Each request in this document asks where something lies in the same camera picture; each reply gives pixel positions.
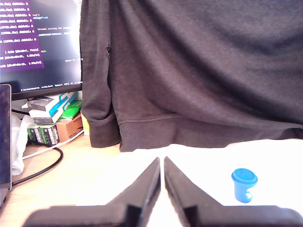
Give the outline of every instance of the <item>white label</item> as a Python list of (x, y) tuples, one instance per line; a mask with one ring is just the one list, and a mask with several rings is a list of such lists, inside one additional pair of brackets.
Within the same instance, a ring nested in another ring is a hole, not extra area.
[(254, 188), (249, 188), (246, 192), (246, 196), (248, 199), (251, 199), (252, 198), (252, 193), (253, 193), (253, 189)]

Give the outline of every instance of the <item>black cable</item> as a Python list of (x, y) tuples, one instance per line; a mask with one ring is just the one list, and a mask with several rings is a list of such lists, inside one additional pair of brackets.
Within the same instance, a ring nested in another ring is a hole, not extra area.
[(12, 112), (18, 113), (18, 114), (25, 114), (25, 115), (29, 115), (28, 112), (24, 112), (24, 111), (20, 111), (20, 110), (11, 110)]
[[(35, 143), (35, 144), (38, 144), (38, 145), (42, 145), (42, 146), (46, 146), (46, 147), (51, 147), (50, 145), (46, 145), (46, 144), (43, 144), (43, 143), (38, 143), (38, 142), (34, 142), (34, 141), (31, 141), (31, 142), (32, 142), (32, 143)], [(12, 186), (16, 186), (17, 184), (20, 184), (20, 183), (23, 183), (23, 182), (25, 182), (25, 181), (28, 181), (28, 180), (30, 180), (30, 179), (36, 177), (36, 176), (39, 176), (39, 175), (45, 173), (46, 171), (50, 170), (51, 168), (53, 168), (53, 167), (55, 167), (57, 164), (59, 164), (59, 163), (61, 162), (62, 158), (63, 158), (63, 152), (62, 152), (62, 150), (61, 150), (60, 148), (54, 148), (54, 149), (60, 152), (60, 157), (58, 158), (57, 161), (55, 161), (55, 162), (54, 162), (53, 164), (51, 164), (49, 167), (47, 167), (47, 168), (45, 168), (45, 169), (39, 171), (38, 173), (35, 173), (35, 174), (30, 175), (30, 176), (24, 177), (24, 178), (22, 178), (22, 179), (20, 179), (20, 180), (18, 180), (18, 181), (13, 182), (11, 185), (12, 185)]]

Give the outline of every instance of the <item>white cable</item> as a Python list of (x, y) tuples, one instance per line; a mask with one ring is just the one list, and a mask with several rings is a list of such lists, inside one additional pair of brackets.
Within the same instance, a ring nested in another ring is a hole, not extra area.
[(35, 153), (31, 154), (31, 155), (24, 156), (22, 159), (26, 159), (26, 158), (33, 157), (33, 156), (36, 156), (36, 155), (40, 155), (40, 154), (42, 154), (42, 153), (44, 153), (44, 152), (46, 152), (46, 151), (48, 151), (48, 150), (51, 150), (51, 149), (53, 149), (53, 148), (58, 148), (58, 147), (60, 147), (60, 146), (62, 146), (62, 145), (64, 145), (64, 144), (66, 144), (66, 143), (72, 141), (73, 139), (77, 138), (77, 137), (80, 136), (83, 132), (84, 132), (84, 130), (82, 130), (81, 132), (79, 132), (77, 135), (75, 135), (74, 137), (70, 138), (69, 140), (64, 141), (63, 143), (57, 143), (56, 145), (54, 145), (54, 146), (52, 146), (52, 147), (50, 147), (50, 148), (46, 148), (46, 149), (37, 151), (37, 152), (35, 152)]

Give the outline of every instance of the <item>hoodie sleeve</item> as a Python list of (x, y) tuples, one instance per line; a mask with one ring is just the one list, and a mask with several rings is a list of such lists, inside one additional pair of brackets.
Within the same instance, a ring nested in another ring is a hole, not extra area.
[(121, 141), (108, 86), (110, 46), (109, 1), (83, 0), (80, 22), (83, 70), (82, 113), (89, 123), (92, 147), (102, 148)]

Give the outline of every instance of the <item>laptop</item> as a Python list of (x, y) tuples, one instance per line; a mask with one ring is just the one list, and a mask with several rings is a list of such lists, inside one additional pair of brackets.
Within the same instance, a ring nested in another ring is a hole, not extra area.
[(0, 207), (11, 189), (11, 87), (0, 85)]

